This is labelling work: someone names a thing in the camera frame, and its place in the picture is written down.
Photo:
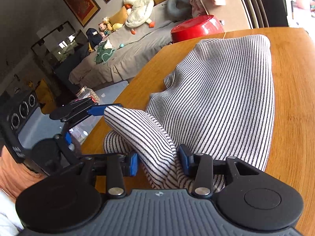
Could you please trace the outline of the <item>person's hand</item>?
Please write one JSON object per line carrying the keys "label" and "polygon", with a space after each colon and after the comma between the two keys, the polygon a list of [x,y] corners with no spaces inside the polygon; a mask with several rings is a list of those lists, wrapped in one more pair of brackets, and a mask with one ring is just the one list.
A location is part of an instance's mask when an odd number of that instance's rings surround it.
{"label": "person's hand", "polygon": [[13,200],[16,200],[23,190],[46,178],[46,175],[35,173],[24,164],[17,164],[6,146],[3,146],[1,151],[0,173],[1,189]]}

